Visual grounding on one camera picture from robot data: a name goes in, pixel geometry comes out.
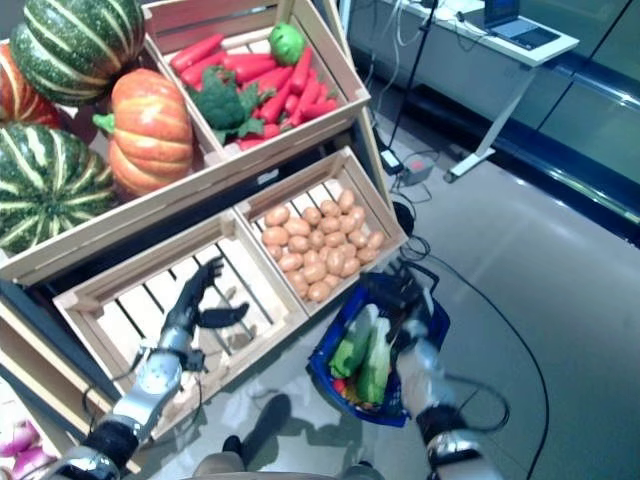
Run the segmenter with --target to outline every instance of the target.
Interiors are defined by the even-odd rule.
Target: black cable
[[[509,401],[506,399],[504,395],[502,395],[498,390],[493,388],[491,385],[488,385],[484,382],[480,382],[478,380],[474,380],[472,378],[467,378],[462,375],[454,375],[452,373],[445,373],[444,378],[452,382],[464,383],[466,385],[471,385],[476,387],[476,392],[479,390],[484,390],[485,392],[491,394],[493,397],[498,399],[498,401],[502,404],[502,418],[495,425],[489,426],[476,426],[476,425],[468,425],[467,429],[472,432],[477,433],[495,433],[502,430],[505,425],[509,422],[509,417],[511,417],[511,406],[509,405]],[[458,411],[462,410],[475,396],[475,392],[471,394],[471,396],[465,400],[465,402],[458,407]]]
[[[491,306],[491,308],[493,308],[495,310],[495,312],[502,318],[502,320],[504,320],[504,322],[511,329],[511,331],[516,336],[516,338],[520,341],[520,343],[522,344],[524,349],[527,351],[527,354],[531,358],[531,361],[533,362],[533,365],[534,365],[534,367],[536,369],[536,372],[538,373],[538,377],[540,378],[540,384],[542,386],[542,393],[544,395],[544,428],[543,428],[543,431],[542,431],[542,437],[540,438],[540,443],[538,444],[538,448],[536,449],[536,453],[533,456],[533,460],[531,461],[531,466],[529,467],[529,470],[527,472],[527,477],[526,478],[527,478],[527,480],[529,480],[531,478],[531,476],[533,475],[533,471],[534,471],[534,469],[536,467],[536,464],[538,463],[538,459],[540,458],[540,454],[542,453],[544,445],[545,445],[545,443],[547,441],[547,435],[549,433],[549,392],[548,392],[548,389],[547,389],[547,382],[546,382],[546,380],[544,378],[544,375],[542,373],[542,369],[540,368],[540,364],[538,363],[538,359],[534,355],[533,351],[531,350],[531,348],[529,347],[529,345],[527,344],[525,339],[522,337],[522,335],[520,335],[520,332],[518,332],[516,327],[514,327],[514,325],[509,321],[509,319],[506,317],[506,315],[504,313],[502,313],[502,311],[497,307],[497,305],[495,303],[493,303],[493,301],[487,295],[485,295],[480,289],[478,289],[475,285],[473,285],[471,282],[469,282],[465,277],[462,276],[462,274],[460,274],[455,268],[453,268],[451,265],[449,265],[447,262],[445,262],[441,258],[439,258],[439,257],[437,257],[437,256],[435,256],[433,254],[429,255],[429,258],[431,258],[432,260],[434,260],[435,262],[439,263],[441,266],[443,266],[444,268],[449,270],[462,283],[464,283],[467,287],[469,287],[471,290],[476,292],[480,297],[482,297]]]

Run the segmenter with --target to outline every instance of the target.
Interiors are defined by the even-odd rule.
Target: shoe
[[[231,435],[227,437],[222,445],[223,452],[235,452],[240,458],[242,458],[242,442],[237,435]]]

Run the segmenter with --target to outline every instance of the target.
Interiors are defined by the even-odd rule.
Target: green striped pumpkin
[[[36,90],[75,106],[102,97],[143,41],[136,0],[27,0],[10,45]]]
[[[0,128],[0,248],[18,253],[114,205],[111,169],[70,133]]]

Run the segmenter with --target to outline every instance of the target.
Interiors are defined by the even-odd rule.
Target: potato
[[[338,197],[338,205],[340,206],[342,213],[349,213],[355,202],[356,197],[353,194],[353,191],[348,188],[343,190]]]
[[[353,245],[351,243],[345,243],[343,245],[340,245],[338,247],[338,250],[340,250],[342,252],[342,254],[344,255],[345,260],[347,258],[355,258],[356,253],[358,252],[358,249],[355,247],[355,245]]]
[[[336,277],[335,275],[331,275],[330,273],[328,273],[327,276],[324,277],[324,280],[322,281],[327,285],[329,285],[329,287],[331,287],[331,290],[334,290],[338,285],[340,285],[340,282],[342,282],[342,279],[340,277]]]
[[[311,227],[307,221],[302,218],[290,218],[283,227],[287,232],[289,232],[289,235],[308,237],[311,233]]]
[[[290,253],[305,253],[309,250],[309,239],[300,235],[294,235],[289,238],[287,246],[289,247]]]
[[[327,275],[327,267],[324,262],[316,262],[302,269],[302,274],[307,283],[315,283]]]
[[[303,255],[304,257],[304,266],[311,265],[312,263],[320,262],[320,255],[315,250],[309,250],[307,253]]]
[[[318,228],[324,234],[337,232],[338,230],[340,230],[340,220],[335,217],[323,218]]]
[[[322,220],[322,213],[316,207],[307,207],[302,211],[302,218],[304,218],[309,225],[315,227]]]
[[[349,234],[349,241],[353,243],[356,248],[364,248],[367,246],[368,237],[362,233],[362,230],[356,230]]]
[[[324,243],[328,247],[335,248],[347,241],[347,236],[342,232],[333,232],[324,237]]]
[[[331,275],[340,275],[344,266],[344,254],[340,250],[331,250],[327,255],[327,271]]]
[[[340,272],[340,276],[342,278],[347,278],[360,270],[360,260],[357,258],[347,258],[344,261],[344,265],[342,266],[342,271]]]
[[[371,250],[379,250],[383,243],[384,243],[384,233],[373,232],[371,235],[369,235],[369,240],[367,241],[367,247],[369,247]]]
[[[329,256],[329,252],[331,250],[332,249],[327,247],[326,245],[324,247],[322,247],[320,249],[320,251],[318,252],[318,256],[320,257],[320,260],[323,261],[323,262],[326,262],[327,261],[327,257]]]
[[[283,272],[299,269],[304,263],[301,253],[286,253],[278,261],[278,266]]]
[[[324,246],[324,233],[314,230],[309,234],[309,246],[314,250],[320,250]]]
[[[267,212],[264,217],[264,223],[267,227],[277,227],[289,220],[289,209],[284,205],[279,205]]]
[[[372,262],[377,256],[378,251],[369,247],[364,247],[358,250],[358,260],[362,265],[366,265],[369,262]]]
[[[307,296],[313,302],[323,302],[331,293],[331,287],[325,282],[316,282],[309,287]]]
[[[284,247],[289,241],[289,232],[282,227],[270,227],[262,232],[262,243]]]
[[[309,291],[309,284],[304,279],[304,275],[302,275],[302,272],[296,270],[287,273],[286,276],[296,293],[300,295],[301,298],[305,298],[307,296],[307,292]]]
[[[353,207],[349,212],[349,215],[356,219],[356,228],[361,228],[362,225],[364,225],[364,219],[366,217],[364,208],[358,206]]]
[[[323,200],[320,204],[320,211],[325,217],[337,217],[340,215],[340,207],[333,200]]]
[[[356,218],[351,215],[340,215],[340,231],[345,235],[349,235],[356,229]]]
[[[267,245],[267,250],[276,262],[282,257],[282,247],[280,245]]]

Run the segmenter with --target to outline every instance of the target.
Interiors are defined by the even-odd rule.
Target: green vegetable
[[[144,41],[136,0],[27,0],[11,54],[31,85],[63,105],[94,103]]]
[[[374,320],[378,317],[378,307],[365,306],[349,324],[344,338],[333,354],[329,367],[335,378],[347,378],[360,367],[367,353],[367,342]]]
[[[379,317],[369,336],[366,360],[356,382],[356,393],[363,402],[381,404],[384,401],[391,368],[391,345],[385,337],[390,329],[389,320]]]
[[[257,83],[238,93],[233,73],[211,67],[202,76],[202,90],[189,88],[189,95],[223,145],[228,135],[243,138],[249,133],[262,134],[264,121],[251,117],[251,112],[271,92],[259,94]]]
[[[114,204],[111,170],[70,133],[0,128],[0,248],[18,253]]]
[[[271,55],[280,65],[295,65],[304,50],[304,37],[291,25],[279,23],[269,35]]]

